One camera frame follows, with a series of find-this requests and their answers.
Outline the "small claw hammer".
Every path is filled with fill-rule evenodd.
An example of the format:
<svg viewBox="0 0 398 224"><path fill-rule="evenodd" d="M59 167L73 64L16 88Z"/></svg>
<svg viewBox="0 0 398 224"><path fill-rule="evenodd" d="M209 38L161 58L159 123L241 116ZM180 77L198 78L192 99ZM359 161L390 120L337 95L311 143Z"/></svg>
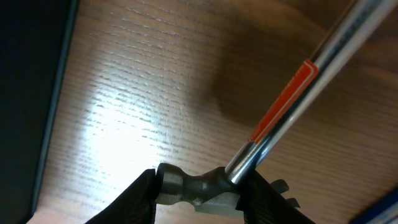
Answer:
<svg viewBox="0 0 398 224"><path fill-rule="evenodd" d="M156 174L159 182L156 203L187 202L197 212L244 216L236 209L240 199L238 185L256 171L278 140L396 6L397 0L352 4L315 53L303 61L228 165L190 176L179 167L160 164Z"/></svg>

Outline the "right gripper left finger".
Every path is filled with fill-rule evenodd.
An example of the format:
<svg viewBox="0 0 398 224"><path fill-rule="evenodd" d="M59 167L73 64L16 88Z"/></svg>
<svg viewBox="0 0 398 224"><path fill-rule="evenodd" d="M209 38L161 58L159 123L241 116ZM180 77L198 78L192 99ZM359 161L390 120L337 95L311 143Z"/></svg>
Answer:
<svg viewBox="0 0 398 224"><path fill-rule="evenodd" d="M86 224L154 224L155 170L145 170L121 195Z"/></svg>

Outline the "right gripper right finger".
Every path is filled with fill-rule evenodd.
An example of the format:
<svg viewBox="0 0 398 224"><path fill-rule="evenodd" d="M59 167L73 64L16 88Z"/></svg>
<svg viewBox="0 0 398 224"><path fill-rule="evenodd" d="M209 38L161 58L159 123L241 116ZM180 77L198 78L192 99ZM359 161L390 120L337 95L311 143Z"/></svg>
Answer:
<svg viewBox="0 0 398 224"><path fill-rule="evenodd" d="M284 198L289 190L283 179L269 183L257 171L252 171L238 185L240 199L237 210L244 213L245 224L315 224L298 209L296 198Z"/></svg>

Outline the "precision screwdriver set case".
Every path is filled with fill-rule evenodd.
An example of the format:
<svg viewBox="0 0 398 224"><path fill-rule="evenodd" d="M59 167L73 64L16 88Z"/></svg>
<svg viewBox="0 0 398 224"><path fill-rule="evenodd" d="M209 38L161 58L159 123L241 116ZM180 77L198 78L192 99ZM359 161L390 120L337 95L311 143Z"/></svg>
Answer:
<svg viewBox="0 0 398 224"><path fill-rule="evenodd" d="M354 217L349 224L397 224L397 187Z"/></svg>

